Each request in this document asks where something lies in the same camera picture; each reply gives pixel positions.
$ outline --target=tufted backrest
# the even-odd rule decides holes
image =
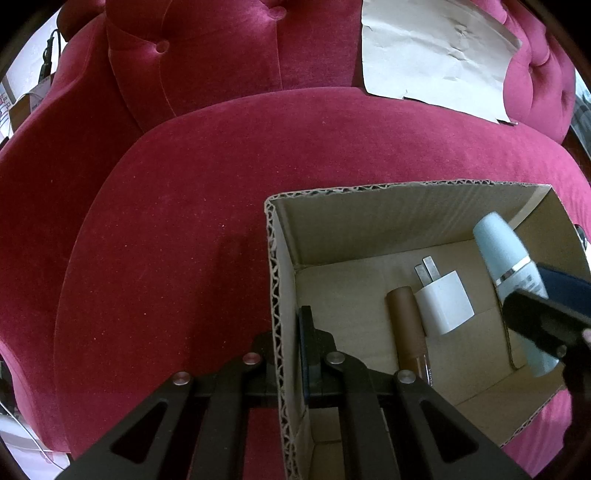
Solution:
[[[507,114],[561,143],[573,116],[573,63],[545,25],[518,0],[472,1],[522,41],[505,78]]]
[[[517,0],[474,0],[523,46],[505,81],[509,117],[560,142],[574,67]],[[106,0],[109,55],[144,131],[226,100],[362,86],[361,0]]]

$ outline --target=red velvet sofa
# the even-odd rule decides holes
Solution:
[[[270,328],[271,194],[551,183],[591,231],[560,146],[573,65],[516,0],[475,3],[523,42],[514,127],[367,95],[360,0],[69,0],[51,91],[0,151],[0,354],[49,447],[80,455],[172,372],[214,371]],[[246,475],[279,478],[276,413],[249,432]]]

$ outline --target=box flap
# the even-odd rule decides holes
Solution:
[[[287,226],[285,238],[298,269],[468,240],[477,221],[491,210],[512,220],[549,189],[482,185],[493,183],[411,182],[297,192],[269,200]]]

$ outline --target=light blue bottle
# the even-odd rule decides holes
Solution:
[[[476,244],[488,269],[496,292],[505,301],[518,288],[548,298],[548,293],[535,263],[519,237],[496,212],[489,213],[473,230]],[[547,374],[558,364],[558,359],[542,352],[534,342],[519,335],[527,362],[536,377]]]

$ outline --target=brown tube with label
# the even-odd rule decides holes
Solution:
[[[410,287],[400,287],[386,295],[400,370],[410,370],[433,385],[431,365],[421,313]]]

